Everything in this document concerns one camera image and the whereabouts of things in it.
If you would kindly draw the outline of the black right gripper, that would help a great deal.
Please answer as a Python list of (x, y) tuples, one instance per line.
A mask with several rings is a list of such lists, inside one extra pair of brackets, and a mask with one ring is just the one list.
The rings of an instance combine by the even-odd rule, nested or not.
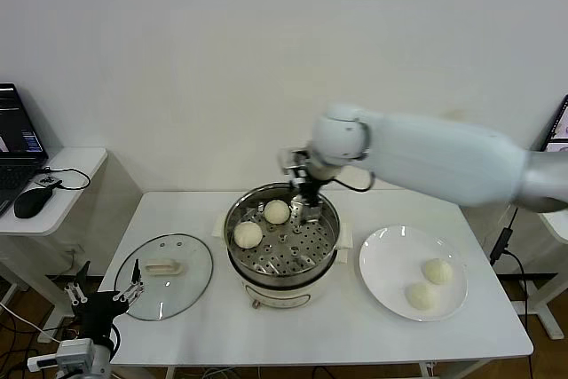
[[(305, 177), (295, 177), (290, 181), (291, 185), (298, 190), (301, 200), (292, 200), (290, 203), (291, 218), (303, 219), (305, 205), (304, 202), (318, 202), (319, 192), (322, 186), (328, 184), (327, 180), (316, 179), (310, 175)], [(320, 205), (306, 207), (306, 222), (316, 223), (320, 219)]]

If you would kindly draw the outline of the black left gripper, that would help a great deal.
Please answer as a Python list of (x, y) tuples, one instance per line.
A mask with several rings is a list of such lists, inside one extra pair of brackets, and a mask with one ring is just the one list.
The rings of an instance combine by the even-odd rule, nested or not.
[(114, 319), (123, 315), (144, 292), (139, 260), (136, 259), (129, 286), (122, 292), (97, 292), (85, 295), (83, 288), (91, 262), (87, 261), (75, 277), (65, 286), (65, 292), (80, 321), (81, 338), (109, 338)]

